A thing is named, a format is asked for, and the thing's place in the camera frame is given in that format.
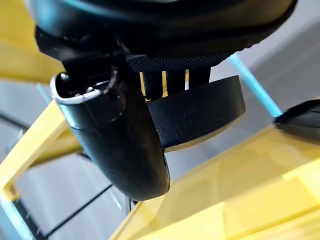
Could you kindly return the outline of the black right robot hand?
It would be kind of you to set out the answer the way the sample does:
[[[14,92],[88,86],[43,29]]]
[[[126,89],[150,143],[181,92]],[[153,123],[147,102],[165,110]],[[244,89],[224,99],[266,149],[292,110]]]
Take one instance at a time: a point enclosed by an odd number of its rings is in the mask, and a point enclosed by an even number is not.
[[[28,0],[51,94],[84,152],[135,201],[170,188],[165,153],[246,110],[237,75],[211,68],[273,34],[295,0]]]

